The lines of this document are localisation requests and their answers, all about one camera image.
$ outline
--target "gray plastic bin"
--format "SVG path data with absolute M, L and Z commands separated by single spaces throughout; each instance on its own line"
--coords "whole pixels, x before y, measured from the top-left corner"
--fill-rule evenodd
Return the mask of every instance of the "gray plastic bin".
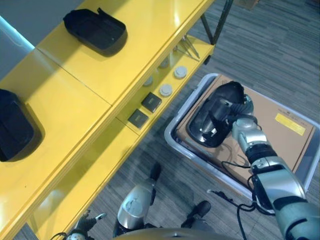
M 188 99 L 185 101 L 183 106 L 180 108 L 180 110 L 177 112 L 175 117 L 172 119 L 172 121 L 169 123 L 169 125 L 166 127 L 164 131 L 164 138 L 166 142 L 175 150 L 186 156 L 188 159 L 190 159 L 192 162 L 194 162 L 199 168 L 203 169 L 204 171 L 210 173 L 213 177 L 218 178 L 220 181 L 227 184 L 229 187 L 234 189 L 236 192 L 246 196 L 248 199 L 252 199 L 251 192 L 229 177 L 228 175 L 224 174 L 219 170 L 219 168 L 215 167 L 212 163 L 208 163 L 206 160 L 200 158 L 193 152 L 191 152 L 186 147 L 182 146 L 180 144 L 180 140 L 176 136 L 176 127 L 179 125 L 180 121 L 184 118 L 186 113 L 190 110 L 190 108 L 195 104 L 195 102 L 199 99 L 199 97 L 204 93 L 204 91 L 207 89 L 207 87 L 215 80 L 215 78 L 218 76 L 218 73 L 210 73 L 205 75 L 202 80 L 197 85 L 197 88 L 192 92 L 192 94 L 188 97 Z M 314 175 L 314 172 L 316 170 L 319 158 L 320 158 L 320 125 L 316 123 L 315 121 L 307 118 L 306 116 L 301 115 L 300 113 L 294 111 L 293 109 L 290 109 L 289 107 L 286 107 L 270 98 L 268 98 L 270 101 L 273 101 L 280 105 L 281 107 L 287 109 L 288 111 L 296 114 L 300 118 L 304 119 L 305 121 L 309 122 L 310 124 L 315 126 L 314 134 L 311 138 L 311 141 L 305 151 L 305 154 L 297 168 L 297 171 L 295 172 L 295 175 L 300 179 L 302 182 L 302 185 L 305 189 L 305 191 L 308 190 L 308 187 L 310 185 L 311 179 Z

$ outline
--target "yellow shelf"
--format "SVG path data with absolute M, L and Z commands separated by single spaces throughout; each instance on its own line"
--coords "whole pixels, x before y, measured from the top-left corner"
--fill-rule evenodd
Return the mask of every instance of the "yellow shelf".
M 142 87 L 132 98 L 130 105 L 119 114 L 118 118 L 124 118 L 123 122 L 127 125 L 115 118 L 29 218 L 29 226 L 40 240 L 50 239 L 55 233 L 68 232 L 71 229 L 170 101 L 212 53 L 212 45 L 193 37 L 190 37 L 190 40 L 201 56 L 200 61 L 195 61 L 179 52 L 172 53 L 171 67 L 160 69 L 155 73 L 152 85 Z M 172 75 L 172 68 L 179 65 L 188 68 L 187 76 L 181 80 L 174 79 Z M 161 106 L 155 113 L 149 114 L 149 121 L 143 128 L 137 129 L 128 123 L 127 116 L 131 115 L 133 109 L 139 107 L 145 95 L 150 91 L 157 93 L 159 86 L 164 83 L 172 84 L 173 93 L 168 98 L 162 98 Z
M 107 14 L 126 25 L 128 37 L 104 57 L 59 24 L 38 46 L 41 52 L 112 105 L 115 117 L 214 0 L 86 0 L 78 9 Z
M 43 135 L 30 155 L 0 164 L 0 239 L 13 239 L 76 162 L 75 149 L 83 149 L 80 143 L 111 106 L 37 49 L 0 88 L 24 102 Z
M 180 51 L 171 51 L 169 55 L 170 66 L 166 68 L 158 67 L 158 69 L 152 74 L 152 85 L 142 86 L 137 91 L 135 96 L 130 100 L 130 102 L 128 102 L 127 105 L 118 114 L 117 118 L 138 135 L 141 135 L 143 132 L 145 132 L 153 125 L 153 123 L 158 119 L 158 117 L 168 106 L 168 104 L 175 98 L 176 94 L 179 93 L 179 90 L 188 82 L 191 76 L 204 62 L 204 60 L 212 54 L 212 45 L 207 44 L 192 36 L 189 36 L 188 38 L 190 39 L 192 45 L 195 47 L 195 49 L 200 55 L 199 61 L 196 61 L 188 57 L 186 54 L 183 54 Z M 180 44 L 178 45 L 178 49 L 183 50 Z M 174 77 L 174 70 L 176 67 L 179 66 L 184 66 L 187 68 L 187 75 L 183 79 L 177 79 Z M 160 94 L 159 89 L 163 84 L 170 84 L 172 86 L 172 94 L 170 96 L 164 97 Z M 149 92 L 152 92 L 162 100 L 161 105 L 156 109 L 154 113 L 150 112 L 148 109 L 141 105 L 141 102 L 148 95 Z M 128 121 L 128 118 L 136 109 L 139 109 L 141 112 L 143 112 L 149 117 L 147 122 L 141 128 L 137 128 L 131 122 Z
M 114 119 L 27 221 L 40 240 L 68 231 L 104 188 L 138 135 Z

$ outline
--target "white round cap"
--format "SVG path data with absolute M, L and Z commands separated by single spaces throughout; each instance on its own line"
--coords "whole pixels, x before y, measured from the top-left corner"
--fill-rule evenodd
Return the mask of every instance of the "white round cap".
M 174 76 L 177 79 L 183 79 L 185 76 L 187 76 L 187 68 L 185 66 L 178 66 L 175 70 L 174 70 Z
M 154 81 L 153 77 L 150 76 L 145 83 L 143 84 L 144 87 L 150 86 L 152 84 L 152 82 Z
M 172 86 L 170 84 L 164 84 L 160 87 L 159 92 L 164 97 L 170 96 L 172 94 Z

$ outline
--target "cardboard box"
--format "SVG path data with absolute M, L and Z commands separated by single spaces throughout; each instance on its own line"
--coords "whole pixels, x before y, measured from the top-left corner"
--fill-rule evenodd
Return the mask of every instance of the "cardboard box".
M 246 156 L 242 153 L 240 146 L 232 138 L 231 133 L 220 146 L 210 148 L 204 147 L 192 140 L 187 133 L 186 126 L 191 116 L 196 109 L 202 105 L 204 100 L 217 87 L 230 81 L 232 81 L 232 79 L 226 76 L 218 76 L 182 119 L 176 130 L 176 135 L 182 140 L 181 144 L 183 146 L 204 160 L 210 161 L 221 168 L 222 171 L 222 161 L 239 165 L 250 165 Z M 289 168 L 295 172 L 309 145 L 315 127 L 260 93 L 245 86 L 243 87 L 244 92 L 249 95 L 253 101 L 254 116 L 257 118 L 258 124 L 262 127 L 273 149 L 278 156 L 283 158 Z M 241 168 L 230 164 L 225 164 L 225 167 L 239 182 L 247 185 L 247 179 L 252 175 L 250 168 Z
M 234 4 L 252 10 L 259 0 L 234 0 Z

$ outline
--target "black cable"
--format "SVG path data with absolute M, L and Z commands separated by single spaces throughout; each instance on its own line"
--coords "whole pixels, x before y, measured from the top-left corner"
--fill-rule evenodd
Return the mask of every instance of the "black cable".
M 230 175 L 230 177 L 232 177 L 237 183 L 247 187 L 245 184 L 243 184 L 242 182 L 240 182 L 225 166 L 225 164 L 229 164 L 229 165 L 232 165 L 232 166 L 235 166 L 235 167 L 239 167 L 239 168 L 243 168 L 243 169 L 249 169 L 250 166 L 244 166 L 244 165 L 239 165 L 239 164 L 236 164 L 236 163 L 232 163 L 232 162 L 228 162 L 228 161 L 222 161 L 221 162 L 221 166 L 222 168 Z
M 59 236 L 63 236 L 63 239 L 62 240 L 65 240 L 67 239 L 67 234 L 65 232 L 58 232 L 57 234 L 55 234 L 52 238 L 50 238 L 50 240 L 53 240 L 54 238 L 56 237 L 59 237 Z
M 246 184 L 248 185 L 249 190 L 253 193 L 254 189 L 250 185 L 250 180 L 252 179 L 253 175 L 251 175 L 248 180 L 246 181 Z
M 237 209 L 236 209 L 236 218 L 238 220 L 238 223 L 239 223 L 239 227 L 240 227 L 240 231 L 241 231 L 241 234 L 242 234 L 242 237 L 243 237 L 243 240 L 247 240 L 247 237 L 246 237 L 246 233 L 244 231 L 244 227 L 242 226 L 242 223 L 241 223 L 241 219 L 240 219 L 240 210 L 243 210 L 245 212 L 252 212 L 256 209 L 256 207 L 254 205 L 251 205 L 251 206 L 248 206 L 246 204 L 240 204 Z
M 251 192 L 252 192 L 252 202 L 253 204 L 255 205 L 255 208 L 261 213 L 261 214 L 264 214 L 264 215 L 267 215 L 267 216 L 275 216 L 274 213 L 270 213 L 266 210 L 264 210 L 262 207 L 260 207 L 258 205 L 258 202 L 257 202 L 257 196 L 256 196 L 256 193 L 254 192 L 254 190 L 251 188 L 250 186 L 250 180 L 252 179 L 253 175 L 251 175 L 248 180 L 247 180 L 247 185 L 248 187 L 250 188 Z

